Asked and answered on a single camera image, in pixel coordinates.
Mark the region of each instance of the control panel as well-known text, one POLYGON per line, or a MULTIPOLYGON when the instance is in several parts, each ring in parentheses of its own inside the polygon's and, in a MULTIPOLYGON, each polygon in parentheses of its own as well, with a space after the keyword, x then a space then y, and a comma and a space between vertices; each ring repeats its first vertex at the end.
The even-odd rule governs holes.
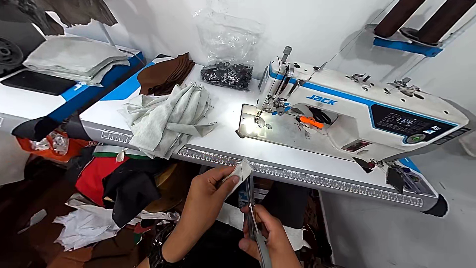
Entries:
POLYGON ((370 107, 377 129, 406 136, 408 144, 427 142, 455 128, 451 125, 411 113, 374 104, 370 107))

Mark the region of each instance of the white table top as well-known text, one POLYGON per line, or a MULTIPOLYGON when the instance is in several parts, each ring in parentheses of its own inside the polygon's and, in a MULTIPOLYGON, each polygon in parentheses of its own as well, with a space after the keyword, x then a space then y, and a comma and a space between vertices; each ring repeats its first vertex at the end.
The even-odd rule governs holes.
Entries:
MULTIPOLYGON (((117 47, 134 54, 138 54, 140 52, 139 50, 122 46, 117 47)), ((22 70, 2 77, 0 78, 0 81, 7 79, 8 77, 11 77, 21 71, 22 70)), ((80 84, 77 84, 77 89, 79 90, 78 93, 87 88, 86 86, 80 86, 80 84)), ((66 103, 66 100, 61 95, 54 96, 25 89, 9 87, 0 83, 0 113, 25 118, 28 120, 36 119, 50 114, 64 103, 66 103)))
MULTIPOLYGON (((169 59, 156 59, 154 62, 169 59)), ((190 82, 201 84, 201 68, 202 66, 195 65, 184 84, 190 82)), ((202 122, 218 122, 218 125, 205 137, 192 137, 188 143, 220 152, 393 189, 392 186, 386 184, 386 174, 379 168, 375 168, 373 172, 367 174, 355 162, 238 137, 235 131, 238 129, 241 106, 244 103, 251 105, 256 103, 258 83, 258 80, 253 80, 249 92, 202 83, 210 92, 211 105, 214 107, 207 112, 206 118, 202 119, 202 122)), ((129 98, 137 96, 139 90, 140 88, 134 91, 129 98)), ((130 131, 123 117, 117 112, 126 101, 99 101, 83 112, 80 118, 83 121, 130 131)))

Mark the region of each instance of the orange clip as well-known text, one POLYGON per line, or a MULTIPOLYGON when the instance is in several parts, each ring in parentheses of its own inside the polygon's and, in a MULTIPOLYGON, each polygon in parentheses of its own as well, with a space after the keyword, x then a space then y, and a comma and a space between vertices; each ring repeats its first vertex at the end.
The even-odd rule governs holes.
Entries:
POLYGON ((301 122, 303 123, 309 123, 315 127, 318 127, 318 128, 323 128, 324 127, 324 124, 323 123, 320 123, 320 122, 317 122, 314 118, 312 117, 305 117, 305 116, 301 116, 299 118, 301 120, 301 122))

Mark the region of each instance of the pulley wheel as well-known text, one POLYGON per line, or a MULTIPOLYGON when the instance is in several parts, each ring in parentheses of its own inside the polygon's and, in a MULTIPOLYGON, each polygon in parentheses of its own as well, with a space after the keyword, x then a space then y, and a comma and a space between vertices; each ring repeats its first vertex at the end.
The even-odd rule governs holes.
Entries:
POLYGON ((0 37, 0 65, 18 65, 23 62, 23 52, 9 40, 0 37))

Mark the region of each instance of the blue trim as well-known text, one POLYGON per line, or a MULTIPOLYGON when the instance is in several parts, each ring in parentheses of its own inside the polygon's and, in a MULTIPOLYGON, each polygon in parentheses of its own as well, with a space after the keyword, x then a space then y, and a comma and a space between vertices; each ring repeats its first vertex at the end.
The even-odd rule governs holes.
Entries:
POLYGON ((415 171, 421 173, 421 171, 417 168, 417 166, 415 165, 415 163, 413 163, 413 161, 412 161, 410 158, 408 158, 408 157, 402 158, 402 159, 400 159, 399 161, 400 161, 400 163, 401 163, 402 165, 404 165, 404 166, 406 166, 406 167, 409 167, 409 168, 411 168, 411 169, 413 169, 413 170, 415 170, 415 171))
POLYGON ((425 55, 426 57, 433 58, 438 55, 443 49, 438 47, 422 46, 417 43, 409 43, 404 41, 390 41, 379 37, 374 38, 374 45, 379 47, 397 49, 401 51, 407 51, 411 53, 425 55))
POLYGON ((129 98, 129 96, 134 93, 139 87, 140 83, 137 80, 137 76, 139 73, 144 70, 145 68, 154 65, 155 63, 151 62, 144 66, 140 71, 135 73, 133 76, 129 77, 124 83, 119 85, 117 88, 115 88, 113 91, 111 91, 109 94, 104 96, 104 98, 101 99, 101 101, 117 101, 117 100, 125 100, 129 98))
MULTIPOLYGON (((141 59, 144 59, 142 52, 139 52, 137 56, 141 59)), ((126 65, 116 65, 104 76, 101 81, 101 84, 104 87, 97 86, 74 86, 68 89, 61 96, 66 100, 66 102, 61 105, 59 108, 48 114, 48 117, 53 119, 56 122, 62 122, 64 119, 72 115, 77 109, 85 105, 89 100, 98 95, 98 93, 105 90, 106 87, 110 86, 114 81, 119 77, 126 74, 134 66, 137 66, 140 61, 136 57, 131 57, 128 59, 130 66, 126 65)))
MULTIPOLYGON (((277 74, 277 73, 272 72, 271 64, 269 65, 269 75, 270 75, 272 78, 278 79, 278 80, 281 80, 281 79, 283 79, 283 77, 284 77, 284 76, 281 75, 281 74, 277 74)), ((296 83, 296 79, 292 78, 292 79, 289 81, 289 83, 291 83, 291 84, 296 83)), ((311 83, 309 83, 309 82, 305 83, 305 84, 302 85, 302 86, 303 86, 303 87, 306 87, 306 88, 309 88, 309 89, 312 89, 312 90, 315 90, 315 91, 319 91, 319 92, 323 92, 323 93, 326 93, 326 94, 334 95, 334 96, 337 96, 337 97, 340 97, 340 98, 343 98, 343 99, 348 99, 348 100, 354 101, 354 102, 356 102, 356 103, 362 103, 362 104, 367 105, 367 106, 368 106, 368 111, 369 111, 369 113, 370 113, 370 121, 371 121, 371 123, 372 123, 372 127, 375 128, 375 129, 378 129, 378 128, 375 127, 374 118, 373 118, 373 116, 372 116, 372 105, 374 105, 374 104, 378 104, 378 105, 381 105, 381 106, 384 106, 384 107, 388 107, 388 108, 391 108, 391 109, 395 109, 395 110, 398 110, 398 111, 402 111, 402 112, 405 112, 405 113, 410 113, 410 114, 413 114, 413 115, 416 115, 416 116, 420 116, 420 117, 424 117, 424 118, 427 118, 427 119, 435 120, 435 121, 438 121, 438 122, 441 122, 441 123, 445 123, 445 124, 449 124, 449 125, 452 125, 452 126, 458 126, 457 124, 454 124, 454 123, 451 123, 451 122, 439 120, 439 119, 432 118, 432 117, 429 117, 429 116, 426 116, 426 115, 417 114, 417 113, 414 113, 414 112, 411 112, 411 111, 407 111, 407 110, 403 110, 403 109, 400 109, 400 108, 396 108, 396 107, 389 106, 389 105, 386 105, 386 104, 383 104, 383 103, 378 103, 378 102, 371 101, 371 100, 368 100, 368 99, 364 99, 364 98, 361 98, 361 97, 357 97, 357 96, 354 96, 354 95, 351 95, 351 94, 348 94, 348 93, 344 93, 344 92, 341 92, 341 91, 333 90, 333 89, 330 89, 330 88, 327 88, 327 87, 319 86, 319 85, 316 85, 316 84, 311 84, 311 83)), ((407 135, 402 135, 402 134, 394 133, 394 132, 387 131, 387 130, 383 130, 383 129, 378 129, 378 130, 381 130, 381 131, 385 131, 385 132, 389 132, 389 133, 392 133, 392 134, 396 134, 396 135, 402 136, 402 137, 404 137, 404 139, 403 139, 402 142, 405 143, 405 144, 408 144, 408 143, 405 141, 406 138, 408 137, 407 135)))

